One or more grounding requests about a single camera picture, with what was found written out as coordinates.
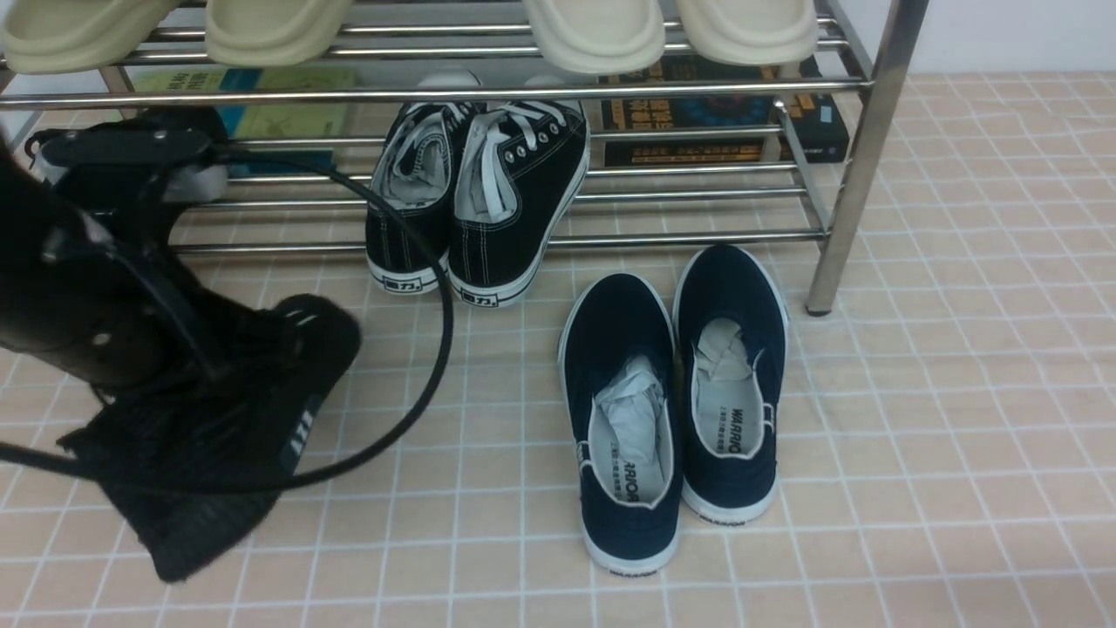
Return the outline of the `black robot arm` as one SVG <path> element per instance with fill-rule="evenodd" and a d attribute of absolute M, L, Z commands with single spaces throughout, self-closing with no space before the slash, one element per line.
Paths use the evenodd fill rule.
<path fill-rule="evenodd" d="M 3 346 L 99 388 L 227 378 L 212 298 L 171 250 L 180 211 L 165 201 L 214 149 L 203 131 L 109 123 L 44 136 L 37 160 L 56 181 L 4 156 Z"/>

